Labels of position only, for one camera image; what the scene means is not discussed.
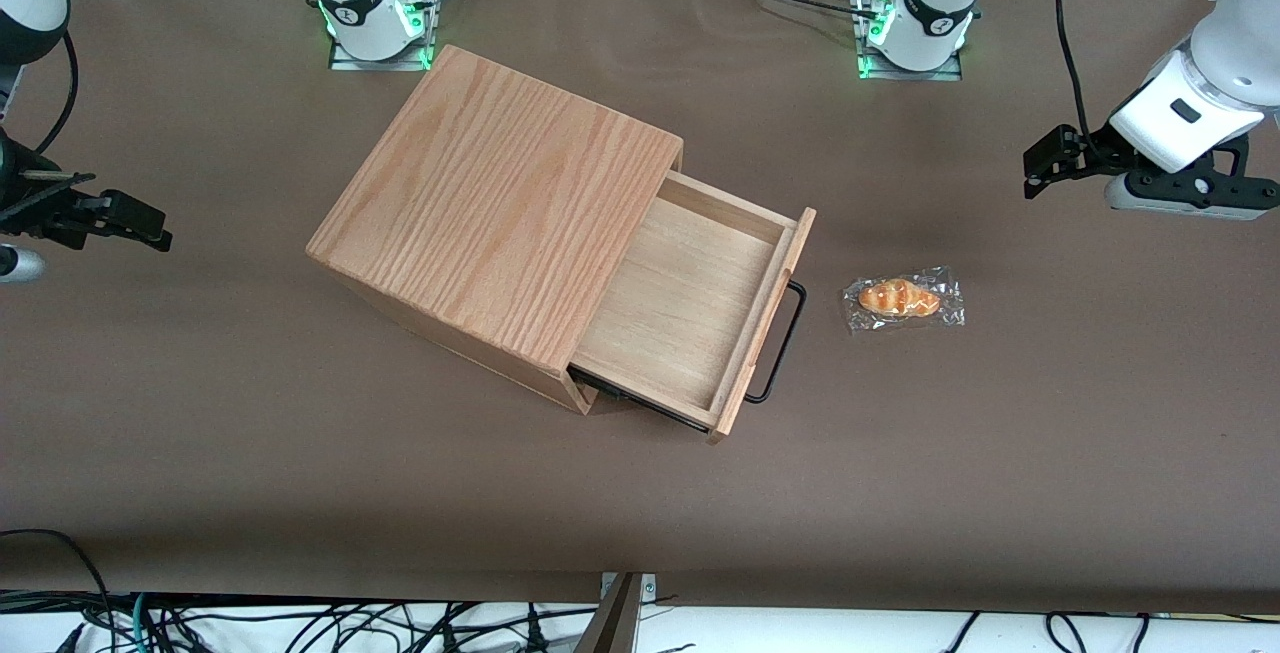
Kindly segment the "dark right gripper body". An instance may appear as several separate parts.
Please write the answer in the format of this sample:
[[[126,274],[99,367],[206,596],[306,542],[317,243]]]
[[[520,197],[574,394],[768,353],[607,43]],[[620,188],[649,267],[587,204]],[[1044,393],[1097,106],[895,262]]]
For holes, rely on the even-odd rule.
[[[1,132],[1,233],[4,236],[20,237],[24,234],[18,219],[19,214],[9,214],[8,210],[27,197],[29,184],[20,174],[28,169],[41,169],[41,155]]]

